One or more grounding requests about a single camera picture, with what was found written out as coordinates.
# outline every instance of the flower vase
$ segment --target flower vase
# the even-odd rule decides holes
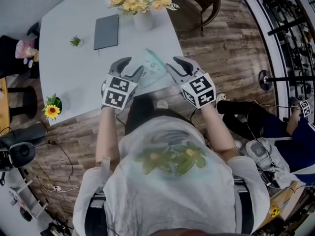
[[[64,114],[66,111],[70,109],[70,101],[67,97],[64,96],[57,97],[57,99],[61,101],[59,115]]]
[[[145,13],[140,11],[137,12],[134,14],[133,19],[138,31],[145,32],[152,29],[153,17],[150,10],[146,11]]]
[[[84,45],[84,41],[83,41],[83,39],[81,39],[81,41],[80,41],[80,43],[79,43],[79,45],[77,47],[81,48],[83,45]]]

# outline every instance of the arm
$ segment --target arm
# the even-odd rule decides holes
[[[298,125],[300,114],[301,114],[301,110],[296,109],[294,110],[293,114],[291,115],[289,119],[289,122],[286,127],[286,131],[290,136],[292,136],[294,130],[296,129]]]
[[[115,109],[103,108],[98,128],[95,162],[100,165],[103,157],[110,158],[110,169],[114,171],[120,162],[118,137],[115,123]]]
[[[240,156],[230,131],[225,126],[212,104],[202,107],[201,112],[206,122],[213,150],[219,153],[226,162],[232,157]]]

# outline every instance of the white table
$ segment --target white table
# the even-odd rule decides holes
[[[70,101],[50,125],[101,107],[100,88],[110,65],[124,57],[132,57],[125,73],[133,73],[148,48],[165,63],[176,66],[173,56],[182,56],[182,50],[167,11],[152,10],[154,26],[151,31],[139,32],[133,17],[119,18],[118,46],[94,51],[95,21],[98,18],[121,14],[108,8],[108,0],[65,0],[48,14],[41,23],[39,67],[43,98],[57,93]],[[70,45],[78,35],[84,40],[81,48]],[[137,95],[174,85],[169,74],[139,89]]]

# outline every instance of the cable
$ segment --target cable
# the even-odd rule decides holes
[[[34,146],[33,148],[37,148],[37,147],[43,146],[45,144],[49,144],[49,143],[40,144],[40,145]]]
[[[72,189],[70,189],[70,190],[67,190],[67,191],[60,191],[60,192],[68,192],[68,191],[72,191],[72,190],[78,189],[78,188],[80,188],[80,187],[81,187],[81,186],[78,186],[78,187],[72,188]]]
[[[247,113],[247,117],[246,117],[246,119],[247,119],[247,127],[248,127],[248,129],[250,130],[252,136],[255,138],[255,140],[266,150],[266,152],[268,153],[270,162],[271,162],[271,166],[274,167],[274,166],[276,166],[276,165],[275,165],[275,163],[273,162],[273,160],[272,160],[272,158],[271,158],[271,155],[270,155],[269,150],[256,138],[256,136],[255,136],[254,133],[252,132],[252,130],[251,130],[251,128],[250,128],[250,125],[249,125],[249,119],[248,119],[248,117],[249,117],[250,111],[252,110],[252,108],[253,108],[254,106],[255,106],[255,103],[253,103],[252,107],[250,108],[250,110],[249,110],[248,113]]]
[[[191,122],[191,123],[192,123],[191,119],[192,119],[193,115],[195,114],[196,110],[197,110],[197,108],[195,108],[195,110],[192,112],[192,114],[191,114],[191,116],[190,116],[190,122]]]
[[[80,188],[81,186],[77,186],[77,187],[75,187],[75,188],[72,188],[72,189],[70,189],[70,190],[66,190],[66,191],[56,191],[56,190],[51,190],[50,192],[54,192],[54,191],[56,191],[56,192],[68,192],[68,191],[72,191],[72,190],[75,190],[75,189],[78,189],[78,188]]]
[[[118,118],[118,116],[120,116],[123,112],[124,112],[124,110],[122,112],[120,112],[119,114],[115,113],[115,116],[116,116],[117,121],[119,121],[122,125],[124,125],[124,127],[126,127],[126,125],[122,122],[122,120],[120,120]]]
[[[72,164],[70,158],[68,157],[68,155],[66,154],[66,152],[63,150],[63,148],[62,148],[59,144],[57,144],[57,143],[55,143],[55,144],[59,146],[59,148],[63,151],[63,153],[64,153],[64,154],[66,155],[66,157],[68,158],[68,160],[69,160],[69,162],[70,162],[70,164],[71,164],[71,174],[70,174],[70,176],[68,177],[68,180],[67,180],[66,182],[62,182],[62,181],[57,180],[57,181],[55,181],[54,186],[56,186],[56,183],[57,183],[57,182],[59,182],[59,183],[68,183],[69,180],[70,180],[70,177],[73,175],[73,164]]]
[[[291,106],[291,107],[284,107],[284,106],[279,106],[279,105],[274,105],[274,104],[260,104],[256,101],[256,99],[254,99],[254,103],[260,105],[260,106],[266,106],[266,107],[279,107],[279,108],[295,108],[295,109],[299,109],[302,110],[300,107],[298,106]]]
[[[5,131],[6,129],[10,129],[10,130],[12,131],[13,135],[14,135],[14,138],[15,138],[14,131],[13,131],[13,129],[10,128],[10,127],[6,127],[6,128],[4,128],[3,130],[1,130],[1,131],[0,131],[0,134],[1,134],[3,131]]]
[[[47,175],[47,173],[43,170],[43,168],[34,160],[35,164],[37,164],[37,166],[42,170],[42,172],[47,176],[48,180],[50,181],[51,184],[53,184],[53,182],[51,181],[50,177]]]
[[[13,140],[12,139],[10,139],[11,141],[15,141],[15,139],[16,139],[16,136],[15,136],[15,133],[14,133],[14,130],[12,129],[12,128],[10,128],[10,127],[6,127],[6,128],[4,128],[3,130],[1,130],[0,131],[0,134],[3,132],[3,131],[5,131],[6,129],[9,129],[9,130],[11,130],[12,131],[12,134],[13,134]]]

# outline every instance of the electronic device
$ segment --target electronic device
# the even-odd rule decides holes
[[[118,45],[119,15],[112,15],[96,20],[94,50]]]

